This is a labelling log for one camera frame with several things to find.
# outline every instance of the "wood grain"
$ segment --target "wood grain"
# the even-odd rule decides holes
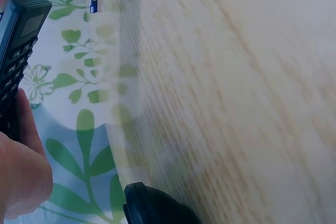
[[[336,222],[336,0],[103,4],[107,60],[139,68],[119,97],[132,119],[109,128],[123,186],[143,180],[203,223]]]

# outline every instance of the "calculator display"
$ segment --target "calculator display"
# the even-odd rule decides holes
[[[43,18],[44,18],[44,14],[41,14],[39,16],[28,19],[25,27],[23,28],[21,38],[36,31],[40,27],[40,24]]]

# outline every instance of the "green leaf pattern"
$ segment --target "green leaf pattern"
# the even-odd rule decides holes
[[[107,216],[105,211],[101,209],[93,193],[91,183],[92,178],[110,173],[116,168],[109,145],[104,147],[95,156],[93,161],[90,162],[91,145],[95,132],[94,120],[93,113],[86,109],[81,110],[77,116],[76,132],[78,144],[82,152],[83,169],[80,168],[70,150],[68,150],[59,140],[49,138],[46,141],[47,151],[51,157],[60,166],[84,182],[89,195],[89,200],[85,199],[65,185],[54,183],[54,189],[49,202],[68,212],[82,215],[97,215],[104,220],[104,223],[117,224],[124,218],[122,205],[125,202],[118,175],[112,173],[113,175],[110,178],[110,188],[108,189],[109,195],[107,195],[109,197],[113,218]],[[41,209],[49,210],[55,214],[64,216],[62,213],[53,211],[46,207],[41,207]]]
[[[80,18],[83,22],[88,22],[91,18],[86,11],[86,5],[78,5],[76,0],[50,1],[53,2],[53,8],[49,14],[49,19],[52,22],[78,12],[81,12]],[[122,6],[116,4],[112,9],[114,12],[119,12],[122,10]],[[50,71],[50,66],[28,66],[22,83],[26,87],[25,90],[31,107],[33,109],[38,108],[47,96],[65,88],[69,89],[68,99],[71,104],[77,104],[82,99],[87,99],[91,104],[106,103],[111,97],[111,91],[99,89],[97,85],[111,79],[115,80],[112,92],[127,95],[129,87],[123,82],[122,78],[136,77],[138,75],[137,68],[131,64],[124,64],[118,69],[114,69],[104,61],[109,54],[107,45],[116,43],[116,32],[114,26],[104,25],[97,27],[95,38],[88,39],[81,29],[69,27],[69,29],[62,30],[60,35],[64,40],[63,51],[69,55],[69,58],[80,62],[82,67],[78,68],[78,65],[76,65],[71,72],[54,74]],[[90,159],[95,133],[94,120],[94,114],[87,109],[81,110],[77,116],[76,132],[82,161],[75,159],[74,153],[67,148],[67,145],[62,142],[63,140],[47,139],[46,149],[51,158],[60,167],[64,168],[65,172],[74,175],[77,180],[81,181],[88,193],[88,195],[79,195],[65,185],[54,183],[54,190],[49,202],[58,208],[75,214],[97,215],[104,223],[120,223],[124,218],[122,204],[125,200],[119,177],[115,174],[116,166],[110,146],[104,147],[92,160]],[[109,174],[112,174],[112,176],[110,177],[110,188],[107,188],[109,191],[107,197],[109,197],[113,219],[100,208],[91,183],[92,178]],[[65,216],[58,209],[50,212]]]

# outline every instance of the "hand holding calculator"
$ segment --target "hand holding calculator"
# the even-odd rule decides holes
[[[9,0],[0,21],[0,131],[19,141],[16,96],[51,2]]]

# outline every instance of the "calculator button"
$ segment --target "calculator button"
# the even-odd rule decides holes
[[[18,88],[18,83],[15,83],[12,87],[11,87],[11,89],[10,89],[10,93],[12,93],[12,92],[14,92],[15,90],[17,90],[17,88]]]
[[[4,89],[7,89],[11,84],[12,84],[12,80],[11,80],[11,79],[8,79],[8,80],[5,82]]]
[[[15,75],[13,76],[13,79],[16,80],[21,74],[21,71],[17,71]]]
[[[20,83],[25,75],[22,73],[20,74],[19,78],[17,79],[17,82]]]
[[[19,60],[19,62],[18,62],[18,66],[21,66],[21,64],[23,64],[23,62],[25,62],[26,61],[26,57],[25,56],[23,56],[20,60]]]
[[[16,62],[14,64],[9,65],[5,70],[5,75],[9,76],[10,74],[12,74],[15,71],[16,67],[17,67]]]
[[[28,67],[28,62],[26,61],[22,66],[22,72]]]
[[[32,56],[32,54],[33,54],[33,51],[29,50],[29,52],[28,52],[28,54],[27,54],[27,59],[28,59],[30,56]]]
[[[8,98],[8,93],[5,93],[1,98],[1,103],[3,104],[7,98]]]
[[[23,51],[22,51],[22,53],[24,54],[26,51],[29,50],[29,48],[30,48],[30,45],[29,45],[29,44],[25,45],[25,46],[23,47]]]
[[[16,49],[10,56],[9,56],[9,59],[10,60],[13,60],[17,57],[19,57],[21,54],[21,49]]]
[[[37,37],[35,37],[35,38],[33,39],[33,42],[31,42],[31,43],[32,43],[32,47],[37,43],[37,40],[38,40]]]

